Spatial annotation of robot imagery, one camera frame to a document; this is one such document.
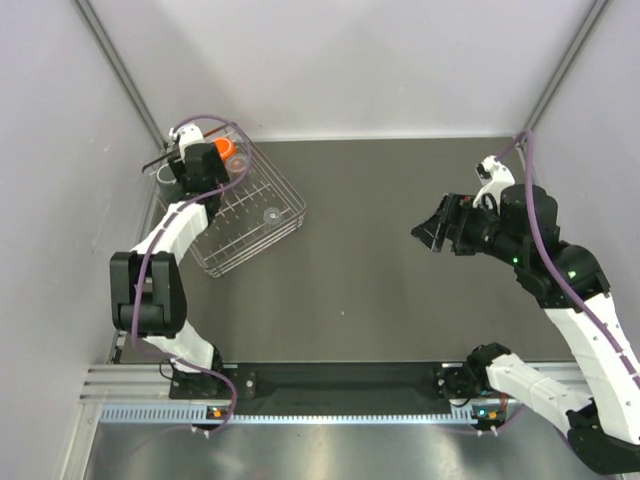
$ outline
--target clear plastic cup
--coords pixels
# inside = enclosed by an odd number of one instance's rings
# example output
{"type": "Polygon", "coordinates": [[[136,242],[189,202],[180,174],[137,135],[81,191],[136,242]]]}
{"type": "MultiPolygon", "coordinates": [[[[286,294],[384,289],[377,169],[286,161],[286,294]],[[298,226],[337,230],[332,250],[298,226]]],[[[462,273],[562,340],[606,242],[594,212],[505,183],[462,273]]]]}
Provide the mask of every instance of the clear plastic cup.
{"type": "Polygon", "coordinates": [[[182,197],[182,187],[176,181],[176,177],[173,176],[168,163],[165,163],[156,171],[156,182],[160,187],[160,195],[167,203],[177,202],[182,197]]]}
{"type": "Polygon", "coordinates": [[[234,155],[230,157],[224,165],[227,169],[227,173],[229,174],[229,179],[232,182],[239,178],[247,170],[247,168],[249,169],[244,179],[238,185],[236,185],[234,191],[246,190],[250,192],[251,190],[255,190],[258,187],[258,176],[256,175],[255,170],[251,168],[247,157],[245,157],[244,155],[234,155]]]}
{"type": "Polygon", "coordinates": [[[264,221],[265,230],[269,231],[284,222],[284,216],[280,209],[269,207],[262,214],[262,220],[264,221]]]}

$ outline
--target black bracket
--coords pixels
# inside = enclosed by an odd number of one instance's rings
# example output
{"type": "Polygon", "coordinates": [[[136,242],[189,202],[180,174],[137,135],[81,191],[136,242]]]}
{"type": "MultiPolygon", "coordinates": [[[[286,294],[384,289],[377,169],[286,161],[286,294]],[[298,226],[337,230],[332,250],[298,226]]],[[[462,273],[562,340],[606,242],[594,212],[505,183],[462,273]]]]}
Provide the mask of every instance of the black bracket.
{"type": "Polygon", "coordinates": [[[494,390],[489,385],[486,368],[493,360],[511,353],[499,343],[480,345],[460,367],[440,368],[436,374],[438,392],[446,399],[486,397],[494,390]]]}
{"type": "Polygon", "coordinates": [[[567,412],[569,445],[584,464],[601,475],[640,471],[640,445],[604,433],[594,402],[579,412],[567,412]]]}
{"type": "MultiPolygon", "coordinates": [[[[555,199],[538,186],[534,186],[533,196],[543,243],[564,280],[583,300],[608,293],[609,282],[594,255],[560,240],[555,199]]],[[[436,212],[414,227],[411,235],[432,252],[441,251],[448,239],[455,255],[485,253],[510,265],[518,283],[536,298],[541,308],[576,308],[548,272],[535,247],[525,186],[516,184],[504,189],[499,212],[495,208],[473,208],[473,199],[457,193],[445,195],[436,212]]]]}
{"type": "MultiPolygon", "coordinates": [[[[224,368],[220,373],[225,375],[236,387],[238,400],[252,399],[256,389],[255,370],[224,368]]],[[[169,390],[172,400],[215,400],[229,399],[231,392],[220,380],[202,373],[185,373],[174,369],[169,390]]]]}
{"type": "MultiPolygon", "coordinates": [[[[184,150],[184,161],[179,157],[170,158],[169,168],[182,187],[185,200],[216,190],[229,182],[229,174],[214,143],[189,145],[184,150]]],[[[204,205],[211,224],[220,209],[220,195],[213,195],[199,203],[204,205]]]]}
{"type": "MultiPolygon", "coordinates": [[[[142,258],[137,252],[117,252],[109,262],[113,325],[129,333],[142,258]]],[[[151,256],[145,272],[138,335],[174,338],[186,318],[187,299],[175,255],[158,252],[151,256]]]]}
{"type": "Polygon", "coordinates": [[[481,432],[498,429],[507,421],[506,409],[502,410],[499,404],[496,406],[474,405],[472,412],[473,418],[477,420],[472,427],[481,432]]]}

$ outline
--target white plastic arm link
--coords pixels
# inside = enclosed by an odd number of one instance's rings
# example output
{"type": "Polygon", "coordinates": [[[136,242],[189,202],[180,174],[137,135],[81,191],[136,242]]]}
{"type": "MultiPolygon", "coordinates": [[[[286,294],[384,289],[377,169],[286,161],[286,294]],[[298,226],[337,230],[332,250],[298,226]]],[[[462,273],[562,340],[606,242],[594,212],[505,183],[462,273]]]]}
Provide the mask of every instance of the white plastic arm link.
{"type": "Polygon", "coordinates": [[[178,214],[177,210],[183,203],[184,202],[177,202],[169,205],[167,213],[156,228],[153,229],[147,238],[136,245],[132,251],[144,254],[151,246],[151,242],[158,232],[164,230],[160,241],[151,253],[173,253],[179,265],[191,243],[209,226],[207,211],[203,205],[197,203],[191,204],[178,214]],[[177,217],[171,221],[169,227],[165,227],[169,217],[174,215],[177,215],[177,217]]]}
{"type": "MultiPolygon", "coordinates": [[[[175,355],[177,358],[182,358],[198,367],[211,369],[214,354],[213,345],[198,335],[198,332],[188,321],[185,321],[184,327],[173,339],[145,337],[144,340],[165,353],[175,355]]],[[[172,360],[172,363],[182,372],[198,372],[198,370],[187,367],[180,362],[172,360]]]]}
{"type": "Polygon", "coordinates": [[[494,359],[486,372],[491,388],[520,400],[565,436],[569,430],[566,411],[578,411],[591,404],[587,393],[572,390],[543,375],[514,353],[494,359]]]}
{"type": "Polygon", "coordinates": [[[476,167],[476,173],[478,173],[482,188],[473,199],[473,208],[478,208],[480,202],[482,202],[482,197],[490,194],[496,201],[498,211],[500,211],[500,195],[502,195],[502,190],[516,183],[515,178],[513,178],[511,174],[511,170],[502,163],[496,162],[495,156],[490,156],[480,162],[478,167],[476,167]],[[489,177],[483,177],[479,170],[484,170],[489,177]]]}
{"type": "Polygon", "coordinates": [[[169,130],[169,138],[172,141],[176,141],[180,137],[178,147],[180,148],[180,158],[184,160],[184,150],[195,143],[204,143],[204,136],[202,130],[200,130],[195,123],[187,123],[178,130],[169,130]]]}
{"type": "Polygon", "coordinates": [[[546,309],[545,313],[569,344],[589,384],[602,430],[612,437],[640,445],[640,389],[634,381],[636,375],[629,374],[621,357],[626,357],[636,372],[640,371],[638,359],[622,331],[613,297],[600,294],[585,303],[604,322],[622,347],[621,353],[615,352],[584,312],[566,308],[546,309]]]}

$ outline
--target metal corner post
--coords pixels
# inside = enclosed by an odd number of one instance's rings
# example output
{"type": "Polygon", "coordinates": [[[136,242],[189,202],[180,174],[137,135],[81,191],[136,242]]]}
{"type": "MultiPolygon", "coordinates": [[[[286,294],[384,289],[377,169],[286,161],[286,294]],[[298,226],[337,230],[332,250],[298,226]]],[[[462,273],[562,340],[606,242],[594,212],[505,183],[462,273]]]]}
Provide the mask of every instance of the metal corner post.
{"type": "Polygon", "coordinates": [[[594,0],[589,10],[587,11],[578,31],[575,36],[569,43],[564,55],[562,56],[562,60],[556,67],[553,75],[549,79],[549,82],[545,86],[542,95],[536,102],[536,105],[527,118],[527,121],[524,124],[523,130],[533,130],[540,123],[542,116],[546,112],[549,104],[555,97],[558,89],[562,85],[565,80],[567,74],[571,70],[571,67],[575,63],[575,60],[578,58],[578,55],[583,50],[583,47],[587,43],[587,40],[595,30],[596,25],[603,17],[606,8],[609,6],[612,0],[594,0]]]}
{"type": "Polygon", "coordinates": [[[140,91],[136,87],[136,84],[124,65],[124,62],[120,58],[113,42],[109,38],[109,35],[102,25],[93,5],[91,5],[90,0],[72,0],[72,3],[76,7],[78,14],[84,23],[89,28],[89,31],[96,40],[100,50],[102,50],[105,60],[113,70],[113,73],[116,75],[120,85],[122,85],[131,105],[138,113],[138,116],[147,128],[149,135],[151,135],[151,138],[153,138],[153,141],[159,148],[163,148],[165,141],[162,132],[151,115],[149,108],[145,104],[140,91]]]}

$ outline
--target dark gray tabletop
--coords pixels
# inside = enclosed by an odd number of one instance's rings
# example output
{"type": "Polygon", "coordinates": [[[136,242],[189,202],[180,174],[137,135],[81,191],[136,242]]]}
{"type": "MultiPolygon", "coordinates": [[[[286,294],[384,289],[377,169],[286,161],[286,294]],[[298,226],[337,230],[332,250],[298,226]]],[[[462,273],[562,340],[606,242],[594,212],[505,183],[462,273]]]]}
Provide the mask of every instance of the dark gray tabletop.
{"type": "MultiPolygon", "coordinates": [[[[461,360],[493,341],[525,360],[570,359],[507,265],[430,253],[409,233],[444,193],[477,192],[475,164],[507,143],[261,145],[306,201],[305,222],[219,279],[187,255],[189,320],[227,361],[461,360]]],[[[515,154],[507,164],[522,177],[515,154]]]]}

